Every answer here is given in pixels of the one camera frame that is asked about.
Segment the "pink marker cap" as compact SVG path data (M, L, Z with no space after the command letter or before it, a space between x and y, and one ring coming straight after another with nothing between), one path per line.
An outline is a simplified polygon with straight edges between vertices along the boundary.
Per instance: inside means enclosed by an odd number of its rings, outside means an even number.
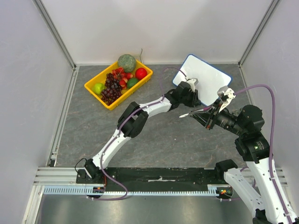
M207 106L207 107L204 107L202 110L203 111L207 111L207 110L209 110L211 108L211 106Z

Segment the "blue framed whiteboard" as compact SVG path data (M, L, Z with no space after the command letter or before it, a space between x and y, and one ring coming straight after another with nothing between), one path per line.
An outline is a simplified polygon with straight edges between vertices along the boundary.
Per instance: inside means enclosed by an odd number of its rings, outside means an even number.
M189 54L184 60L172 83L177 86L187 78L198 80L195 86L198 90L198 99L205 106L211 105L218 98L217 91L223 86L228 86L232 81L231 76L193 54Z

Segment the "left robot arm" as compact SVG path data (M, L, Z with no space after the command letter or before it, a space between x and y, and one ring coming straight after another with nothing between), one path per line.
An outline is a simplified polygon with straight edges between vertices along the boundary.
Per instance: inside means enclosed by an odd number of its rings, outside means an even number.
M99 183L103 170L119 149L130 139L138 136L147 120L160 113L169 112L179 105L196 107L200 105L196 84L198 79L182 81L157 100L145 104L132 102L120 116L117 128L105 146L92 158L85 161L84 171L91 183Z

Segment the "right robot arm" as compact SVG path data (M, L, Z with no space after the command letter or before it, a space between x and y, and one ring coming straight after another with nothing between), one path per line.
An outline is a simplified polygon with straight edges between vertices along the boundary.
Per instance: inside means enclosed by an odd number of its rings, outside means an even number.
M251 212L254 224L297 224L299 216L285 196L270 157L270 144L261 133L262 110L246 105L230 113L228 109L220 110L220 106L216 100L210 109L193 111L189 116L208 130L217 125L237 135L235 147L250 169L258 190L245 180L232 160L216 163L215 180L233 188Z

